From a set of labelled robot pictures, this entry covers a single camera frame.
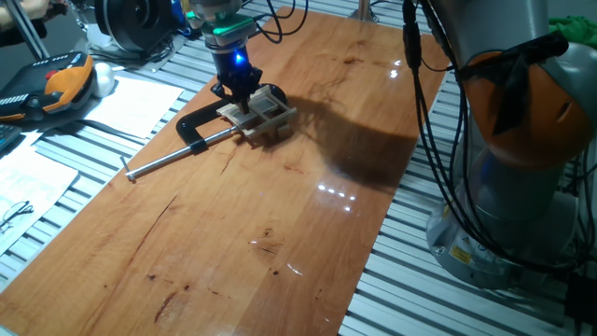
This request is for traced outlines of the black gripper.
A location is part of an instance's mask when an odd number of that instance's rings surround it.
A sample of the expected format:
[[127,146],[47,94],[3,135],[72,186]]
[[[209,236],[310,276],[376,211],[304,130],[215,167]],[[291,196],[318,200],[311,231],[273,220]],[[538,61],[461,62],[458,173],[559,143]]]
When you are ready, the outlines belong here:
[[217,82],[211,92],[247,114],[251,95],[259,89],[263,71],[249,62],[247,40],[212,49]]

